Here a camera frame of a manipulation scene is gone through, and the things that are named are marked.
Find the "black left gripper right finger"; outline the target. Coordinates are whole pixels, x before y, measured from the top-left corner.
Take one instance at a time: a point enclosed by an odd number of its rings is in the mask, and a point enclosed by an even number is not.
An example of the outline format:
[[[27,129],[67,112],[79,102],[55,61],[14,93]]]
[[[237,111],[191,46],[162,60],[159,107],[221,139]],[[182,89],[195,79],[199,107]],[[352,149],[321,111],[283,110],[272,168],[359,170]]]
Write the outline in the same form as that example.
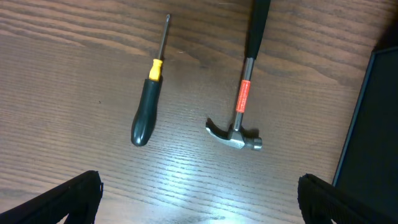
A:
[[[298,204],[306,224],[397,223],[313,174],[299,178]]]

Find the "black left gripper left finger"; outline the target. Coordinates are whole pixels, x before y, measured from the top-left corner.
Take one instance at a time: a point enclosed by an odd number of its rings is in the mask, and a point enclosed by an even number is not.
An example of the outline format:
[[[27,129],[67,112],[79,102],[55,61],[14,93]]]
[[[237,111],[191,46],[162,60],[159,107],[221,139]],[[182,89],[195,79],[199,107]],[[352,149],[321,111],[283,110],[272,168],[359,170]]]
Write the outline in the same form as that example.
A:
[[[97,171],[86,171],[1,214],[1,223],[92,224],[103,196]]]

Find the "small claw hammer black handle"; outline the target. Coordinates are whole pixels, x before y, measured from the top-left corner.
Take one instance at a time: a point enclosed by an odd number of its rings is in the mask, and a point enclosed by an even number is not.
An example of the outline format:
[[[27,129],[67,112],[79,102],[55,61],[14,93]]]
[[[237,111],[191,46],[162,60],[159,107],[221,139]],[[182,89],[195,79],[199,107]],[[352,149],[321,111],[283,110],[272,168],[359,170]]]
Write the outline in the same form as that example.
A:
[[[231,127],[228,131],[222,131],[212,124],[210,119],[206,122],[205,126],[207,132],[216,140],[235,149],[248,148],[254,151],[262,149],[262,139],[245,134],[241,125],[248,102],[254,62],[257,59],[261,46],[270,5],[271,0],[253,0],[252,2],[251,16],[246,35],[244,68]]]

